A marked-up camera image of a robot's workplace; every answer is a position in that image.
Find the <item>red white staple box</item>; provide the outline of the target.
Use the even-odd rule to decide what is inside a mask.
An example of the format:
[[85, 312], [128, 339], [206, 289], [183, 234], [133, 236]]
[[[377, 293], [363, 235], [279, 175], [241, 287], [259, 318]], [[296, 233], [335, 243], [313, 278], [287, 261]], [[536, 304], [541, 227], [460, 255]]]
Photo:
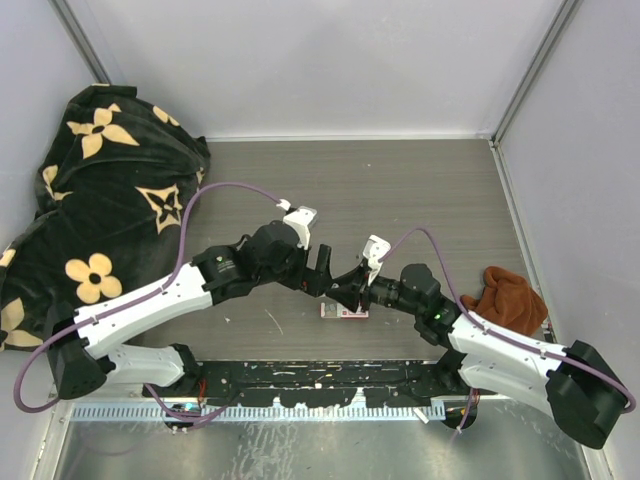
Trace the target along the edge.
[[323, 319], [368, 319], [369, 313], [361, 308], [351, 311], [340, 303], [322, 302], [320, 316]]

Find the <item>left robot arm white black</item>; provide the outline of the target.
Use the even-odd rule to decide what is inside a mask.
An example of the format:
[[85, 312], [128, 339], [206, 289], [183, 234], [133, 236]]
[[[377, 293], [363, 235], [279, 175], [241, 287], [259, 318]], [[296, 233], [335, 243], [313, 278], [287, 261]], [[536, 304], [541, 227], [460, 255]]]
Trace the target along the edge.
[[191, 395], [199, 387], [200, 372], [188, 347], [135, 347], [129, 340], [266, 284], [321, 296], [332, 284], [331, 249], [320, 246], [315, 268], [307, 265], [309, 252], [308, 227], [276, 220], [235, 244], [212, 246], [177, 272], [116, 299], [51, 307], [47, 359], [59, 398], [84, 397], [110, 383], [148, 383]]

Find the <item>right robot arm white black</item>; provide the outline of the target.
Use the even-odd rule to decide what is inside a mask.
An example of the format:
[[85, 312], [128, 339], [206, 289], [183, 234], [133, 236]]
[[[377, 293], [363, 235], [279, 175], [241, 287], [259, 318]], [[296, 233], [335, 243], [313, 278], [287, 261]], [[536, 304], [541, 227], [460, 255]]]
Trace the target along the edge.
[[466, 313], [442, 294], [425, 264], [406, 266], [397, 280], [360, 265], [330, 281], [326, 295], [349, 309], [380, 305], [413, 316], [424, 340], [455, 357], [438, 370], [444, 390], [507, 396], [549, 415], [591, 449], [604, 447], [627, 409], [622, 382], [593, 346], [547, 343]]

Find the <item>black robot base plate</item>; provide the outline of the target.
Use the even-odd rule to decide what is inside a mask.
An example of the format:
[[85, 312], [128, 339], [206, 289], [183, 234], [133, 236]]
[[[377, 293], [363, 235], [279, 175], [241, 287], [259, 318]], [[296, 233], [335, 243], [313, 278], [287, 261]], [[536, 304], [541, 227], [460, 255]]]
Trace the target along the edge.
[[362, 393], [365, 406], [429, 406], [442, 396], [466, 397], [469, 387], [423, 360], [205, 361], [191, 376], [154, 390], [162, 398], [202, 397], [209, 405], [286, 408], [350, 404]]

